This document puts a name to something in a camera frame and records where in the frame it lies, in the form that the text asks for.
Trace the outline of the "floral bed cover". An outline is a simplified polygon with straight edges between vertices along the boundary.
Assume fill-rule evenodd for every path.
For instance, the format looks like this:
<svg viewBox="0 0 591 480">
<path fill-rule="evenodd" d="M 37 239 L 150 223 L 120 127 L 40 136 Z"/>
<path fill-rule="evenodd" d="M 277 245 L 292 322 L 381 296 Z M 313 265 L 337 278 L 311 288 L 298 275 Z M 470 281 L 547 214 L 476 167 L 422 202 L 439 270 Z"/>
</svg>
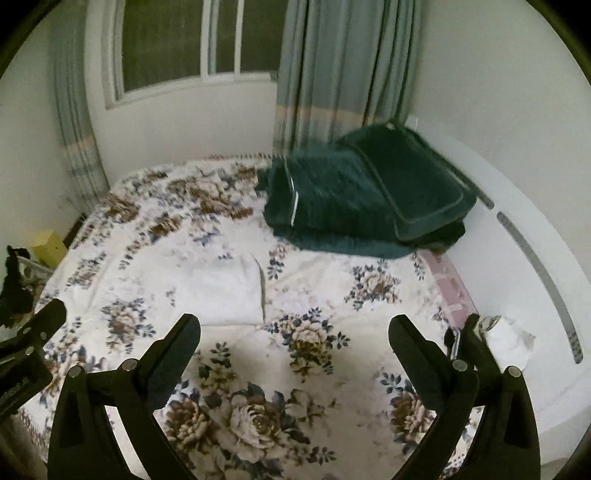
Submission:
<svg viewBox="0 0 591 480">
<path fill-rule="evenodd" d="M 138 358 L 177 319 L 187 260 L 252 255 L 261 325 L 201 325 L 197 351 L 155 418 L 200 479 L 389 479 L 435 420 L 391 350 L 390 320 L 441 342 L 449 326 L 419 252 L 396 260 L 301 250 L 273 235 L 252 158 L 132 173 L 89 215 L 40 297 L 65 324 L 45 348 L 53 379 L 21 410 L 49 447 L 68 370 Z"/>
</svg>

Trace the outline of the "dark green pillow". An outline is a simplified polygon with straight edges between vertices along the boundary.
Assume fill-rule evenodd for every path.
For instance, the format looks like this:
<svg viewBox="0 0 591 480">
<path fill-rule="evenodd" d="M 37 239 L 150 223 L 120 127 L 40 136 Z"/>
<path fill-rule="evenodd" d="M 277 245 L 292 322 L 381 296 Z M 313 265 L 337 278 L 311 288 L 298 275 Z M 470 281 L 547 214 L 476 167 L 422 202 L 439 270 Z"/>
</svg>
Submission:
<svg viewBox="0 0 591 480">
<path fill-rule="evenodd" d="M 417 133 L 388 121 L 349 132 L 338 143 L 355 151 L 367 166 L 400 243 L 446 250 L 466 233 L 464 219 L 476 195 Z"/>
</svg>

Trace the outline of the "blue striped curtain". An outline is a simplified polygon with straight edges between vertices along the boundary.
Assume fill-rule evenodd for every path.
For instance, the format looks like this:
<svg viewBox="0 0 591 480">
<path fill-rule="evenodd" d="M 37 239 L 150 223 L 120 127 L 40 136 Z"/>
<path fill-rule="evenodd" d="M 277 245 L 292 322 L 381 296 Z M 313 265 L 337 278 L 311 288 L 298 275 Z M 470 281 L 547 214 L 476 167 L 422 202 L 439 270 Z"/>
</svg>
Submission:
<svg viewBox="0 0 591 480">
<path fill-rule="evenodd" d="M 85 81 L 86 1 L 62 1 L 50 30 L 49 72 L 58 134 L 80 211 L 89 214 L 109 183 L 90 118 Z"/>
<path fill-rule="evenodd" d="M 406 118 L 420 1 L 290 1 L 277 74 L 273 152 Z"/>
</svg>

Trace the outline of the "blue striped curtain right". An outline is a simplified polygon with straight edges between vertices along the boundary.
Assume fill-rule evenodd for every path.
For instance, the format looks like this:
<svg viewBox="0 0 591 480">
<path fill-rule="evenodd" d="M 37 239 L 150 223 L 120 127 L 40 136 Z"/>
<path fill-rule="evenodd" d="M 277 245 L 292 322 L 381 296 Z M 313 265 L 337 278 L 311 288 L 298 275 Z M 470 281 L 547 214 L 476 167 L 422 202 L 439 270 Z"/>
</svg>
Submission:
<svg viewBox="0 0 591 480">
<path fill-rule="evenodd" d="M 273 152 L 406 118 L 420 1 L 290 1 L 277 74 Z"/>
</svg>

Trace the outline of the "white framed window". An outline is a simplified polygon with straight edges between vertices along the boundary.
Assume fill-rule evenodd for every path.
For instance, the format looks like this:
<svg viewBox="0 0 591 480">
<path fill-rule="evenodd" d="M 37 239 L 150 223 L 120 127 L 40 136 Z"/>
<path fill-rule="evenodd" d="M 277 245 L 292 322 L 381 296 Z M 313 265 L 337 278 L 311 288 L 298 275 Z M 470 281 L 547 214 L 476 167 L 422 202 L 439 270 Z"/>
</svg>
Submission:
<svg viewBox="0 0 591 480">
<path fill-rule="evenodd" d="M 276 87 L 287 2 L 102 1 L 105 105 L 175 90 Z"/>
</svg>

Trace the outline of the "yellow box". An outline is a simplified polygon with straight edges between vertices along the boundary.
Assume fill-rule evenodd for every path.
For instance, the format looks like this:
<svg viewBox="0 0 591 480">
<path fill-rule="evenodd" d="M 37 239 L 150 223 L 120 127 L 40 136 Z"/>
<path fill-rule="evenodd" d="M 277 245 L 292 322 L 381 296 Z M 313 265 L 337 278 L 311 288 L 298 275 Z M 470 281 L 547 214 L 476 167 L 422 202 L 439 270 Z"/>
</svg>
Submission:
<svg viewBox="0 0 591 480">
<path fill-rule="evenodd" d="M 53 230 L 35 233 L 31 249 L 40 261 L 52 269 L 60 264 L 68 252 L 61 238 Z"/>
</svg>

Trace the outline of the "white knit garment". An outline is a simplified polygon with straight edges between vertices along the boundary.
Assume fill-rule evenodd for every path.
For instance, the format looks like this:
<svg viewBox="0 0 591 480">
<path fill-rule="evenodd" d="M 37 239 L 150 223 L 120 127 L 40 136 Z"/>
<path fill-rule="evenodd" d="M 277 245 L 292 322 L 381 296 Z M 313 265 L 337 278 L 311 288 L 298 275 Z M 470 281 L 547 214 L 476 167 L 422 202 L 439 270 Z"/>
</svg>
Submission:
<svg viewBox="0 0 591 480">
<path fill-rule="evenodd" d="M 175 312 L 205 326 L 261 325 L 263 274 L 252 255 L 191 259 L 175 273 Z"/>
</svg>

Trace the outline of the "black and white clothing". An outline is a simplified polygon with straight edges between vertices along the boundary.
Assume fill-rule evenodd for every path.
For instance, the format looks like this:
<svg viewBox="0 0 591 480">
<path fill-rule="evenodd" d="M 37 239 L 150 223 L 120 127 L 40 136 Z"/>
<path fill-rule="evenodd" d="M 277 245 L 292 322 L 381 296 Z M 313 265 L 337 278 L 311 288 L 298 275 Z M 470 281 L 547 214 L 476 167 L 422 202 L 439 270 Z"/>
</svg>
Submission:
<svg viewBox="0 0 591 480">
<path fill-rule="evenodd" d="M 22 283 L 19 253 L 23 253 L 26 259 L 30 258 L 26 249 L 7 246 L 6 276 L 1 290 L 1 325 L 6 328 L 12 328 L 19 318 L 33 308 L 33 295 Z"/>
</svg>

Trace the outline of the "white curved headboard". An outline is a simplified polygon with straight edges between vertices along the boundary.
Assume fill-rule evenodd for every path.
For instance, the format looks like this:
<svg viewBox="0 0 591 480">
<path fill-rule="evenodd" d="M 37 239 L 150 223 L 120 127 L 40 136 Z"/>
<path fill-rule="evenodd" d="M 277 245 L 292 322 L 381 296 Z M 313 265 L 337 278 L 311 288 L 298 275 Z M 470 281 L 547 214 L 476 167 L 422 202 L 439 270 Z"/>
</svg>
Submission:
<svg viewBox="0 0 591 480">
<path fill-rule="evenodd" d="M 565 460 L 590 426 L 590 282 L 547 218 L 497 168 L 416 116 L 406 125 L 478 196 L 448 256 L 481 315 L 503 315 L 534 335 L 524 374 L 541 460 Z"/>
</svg>

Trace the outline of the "dark green folded blanket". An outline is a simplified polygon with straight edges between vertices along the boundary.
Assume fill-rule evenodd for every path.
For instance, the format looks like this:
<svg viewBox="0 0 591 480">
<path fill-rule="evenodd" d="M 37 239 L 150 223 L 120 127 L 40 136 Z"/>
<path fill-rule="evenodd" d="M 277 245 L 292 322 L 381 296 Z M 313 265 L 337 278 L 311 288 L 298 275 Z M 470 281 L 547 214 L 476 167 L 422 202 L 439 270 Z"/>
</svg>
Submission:
<svg viewBox="0 0 591 480">
<path fill-rule="evenodd" d="M 345 146 L 318 145 L 276 157 L 256 173 L 263 218 L 297 248 L 397 259 L 418 248 L 394 238 L 388 205 L 370 171 Z"/>
</svg>

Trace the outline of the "blue striped curtain left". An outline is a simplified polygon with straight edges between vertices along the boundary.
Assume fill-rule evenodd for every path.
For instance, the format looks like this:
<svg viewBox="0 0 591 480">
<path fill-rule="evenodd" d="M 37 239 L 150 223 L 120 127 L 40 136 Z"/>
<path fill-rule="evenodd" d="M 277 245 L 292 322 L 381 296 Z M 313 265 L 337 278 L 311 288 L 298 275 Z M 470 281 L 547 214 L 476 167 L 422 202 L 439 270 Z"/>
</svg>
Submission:
<svg viewBox="0 0 591 480">
<path fill-rule="evenodd" d="M 50 30 L 49 72 L 58 134 L 80 211 L 89 214 L 109 183 L 90 118 L 85 81 L 86 1 L 62 1 Z"/>
</svg>

